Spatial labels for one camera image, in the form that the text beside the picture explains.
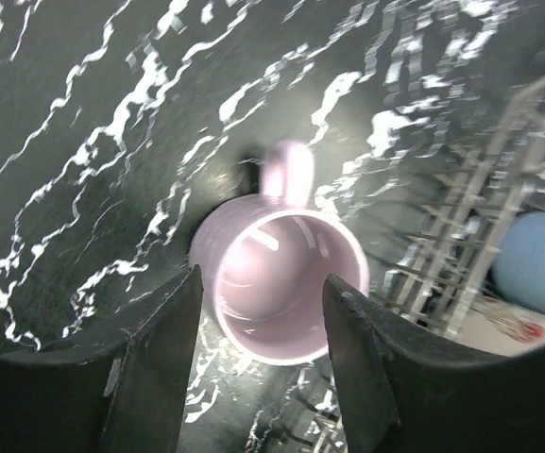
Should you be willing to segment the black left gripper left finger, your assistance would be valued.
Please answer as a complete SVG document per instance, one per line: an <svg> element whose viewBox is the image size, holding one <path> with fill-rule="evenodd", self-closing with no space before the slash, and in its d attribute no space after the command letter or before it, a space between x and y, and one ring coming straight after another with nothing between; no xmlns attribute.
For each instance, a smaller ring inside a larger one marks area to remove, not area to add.
<svg viewBox="0 0 545 453"><path fill-rule="evenodd" d="M0 356L0 452L173 452L202 301L197 267L38 352Z"/></svg>

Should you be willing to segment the white mug green inside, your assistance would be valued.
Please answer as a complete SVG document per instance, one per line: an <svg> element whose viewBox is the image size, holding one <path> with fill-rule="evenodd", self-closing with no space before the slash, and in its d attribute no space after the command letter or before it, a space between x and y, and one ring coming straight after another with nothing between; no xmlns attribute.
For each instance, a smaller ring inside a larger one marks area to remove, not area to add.
<svg viewBox="0 0 545 453"><path fill-rule="evenodd" d="M545 315L491 297L477 297L470 305L456 341L506 357L545 344Z"/></svg>

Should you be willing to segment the lilac mug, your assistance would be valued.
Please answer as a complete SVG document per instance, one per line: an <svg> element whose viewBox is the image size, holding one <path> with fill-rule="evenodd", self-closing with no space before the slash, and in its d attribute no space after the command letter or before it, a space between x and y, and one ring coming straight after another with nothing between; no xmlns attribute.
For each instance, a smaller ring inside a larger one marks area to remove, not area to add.
<svg viewBox="0 0 545 453"><path fill-rule="evenodd" d="M262 363L293 366L327 354L322 294L329 275L369 292L359 241L337 217L308 206L314 176L307 144L273 144L259 191L221 204L191 242L204 304L230 343Z"/></svg>

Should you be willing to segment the light blue mug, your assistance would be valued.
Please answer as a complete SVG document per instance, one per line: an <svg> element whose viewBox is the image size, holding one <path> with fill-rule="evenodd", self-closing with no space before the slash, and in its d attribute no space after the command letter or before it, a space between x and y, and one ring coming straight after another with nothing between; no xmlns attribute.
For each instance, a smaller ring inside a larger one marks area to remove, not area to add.
<svg viewBox="0 0 545 453"><path fill-rule="evenodd" d="M509 302L545 314L545 212L518 216L491 266L498 292Z"/></svg>

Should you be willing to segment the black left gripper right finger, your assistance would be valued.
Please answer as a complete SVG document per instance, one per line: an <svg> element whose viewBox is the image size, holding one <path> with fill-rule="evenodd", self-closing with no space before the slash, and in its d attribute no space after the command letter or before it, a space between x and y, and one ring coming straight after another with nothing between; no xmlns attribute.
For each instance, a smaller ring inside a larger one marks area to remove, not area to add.
<svg viewBox="0 0 545 453"><path fill-rule="evenodd" d="M324 322L351 452L545 452L545 345L502 357L437 336L338 276Z"/></svg>

